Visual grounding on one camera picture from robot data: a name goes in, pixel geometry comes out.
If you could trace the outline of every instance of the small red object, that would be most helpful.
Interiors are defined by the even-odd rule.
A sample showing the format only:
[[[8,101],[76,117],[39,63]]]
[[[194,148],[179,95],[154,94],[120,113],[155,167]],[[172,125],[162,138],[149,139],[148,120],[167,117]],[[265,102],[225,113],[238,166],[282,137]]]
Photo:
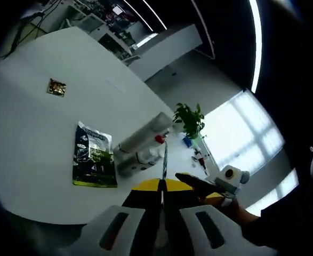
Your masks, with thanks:
[[[165,139],[162,138],[161,135],[156,135],[156,136],[155,136],[155,141],[158,142],[158,143],[160,143],[160,144],[165,143]]]

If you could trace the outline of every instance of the potted plant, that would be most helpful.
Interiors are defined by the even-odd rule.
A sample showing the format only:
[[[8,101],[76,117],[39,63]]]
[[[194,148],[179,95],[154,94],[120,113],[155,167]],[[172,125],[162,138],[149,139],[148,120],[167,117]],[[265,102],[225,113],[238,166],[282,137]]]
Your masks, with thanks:
[[[176,131],[184,131],[189,139],[195,139],[199,132],[205,127],[202,122],[204,115],[201,113],[200,105],[197,104],[195,111],[192,111],[186,104],[178,103],[174,113],[173,128]]]

